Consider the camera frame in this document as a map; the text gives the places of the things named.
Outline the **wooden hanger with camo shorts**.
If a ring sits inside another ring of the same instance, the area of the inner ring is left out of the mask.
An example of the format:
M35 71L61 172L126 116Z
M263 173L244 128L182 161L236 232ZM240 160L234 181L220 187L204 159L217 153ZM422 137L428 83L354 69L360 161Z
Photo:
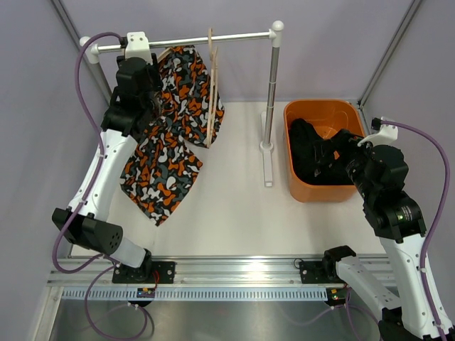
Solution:
M160 63L162 60L167 58L171 53L173 52L172 47L165 48L158 56L157 56L157 62Z

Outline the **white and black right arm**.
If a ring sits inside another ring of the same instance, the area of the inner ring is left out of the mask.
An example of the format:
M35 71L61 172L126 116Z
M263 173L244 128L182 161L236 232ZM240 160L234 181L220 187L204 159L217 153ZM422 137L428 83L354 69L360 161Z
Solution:
M424 247L429 236L419 205L403 190L409 171L401 150L372 144L340 130L316 142L316 174L340 163L363 199L363 212L392 267L394 295L360 263L347 246L329 249L322 274L344 281L374 313L383 340L453 340L454 324L446 315Z

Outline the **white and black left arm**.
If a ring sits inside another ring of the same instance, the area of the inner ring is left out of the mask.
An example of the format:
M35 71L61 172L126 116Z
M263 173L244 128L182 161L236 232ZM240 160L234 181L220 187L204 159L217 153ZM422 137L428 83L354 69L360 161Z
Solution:
M100 144L77 194L65 209L54 210L52 221L71 244L119 263L115 283L145 283L154 277L151 252L107 219L120 175L159 113L156 95L162 81L155 54L148 60L119 57L117 66L117 86L100 125Z

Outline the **black shorts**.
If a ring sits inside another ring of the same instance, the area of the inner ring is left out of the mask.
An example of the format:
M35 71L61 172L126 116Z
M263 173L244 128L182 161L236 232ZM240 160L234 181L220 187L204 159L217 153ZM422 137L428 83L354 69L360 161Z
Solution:
M304 119L295 119L289 128L291 159L296 176L309 185L352 185L341 163L341 175L315 178L314 143L323 140L315 128Z

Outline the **orange camouflage shorts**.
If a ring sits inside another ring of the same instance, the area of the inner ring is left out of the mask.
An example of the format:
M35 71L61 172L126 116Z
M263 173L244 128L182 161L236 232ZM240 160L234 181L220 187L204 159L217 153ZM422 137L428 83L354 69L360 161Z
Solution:
M210 65L193 45L172 48L159 63L160 114L145 128L120 175L123 193L156 226L174 213L203 166L189 145L207 148ZM212 145L224 115L218 92Z

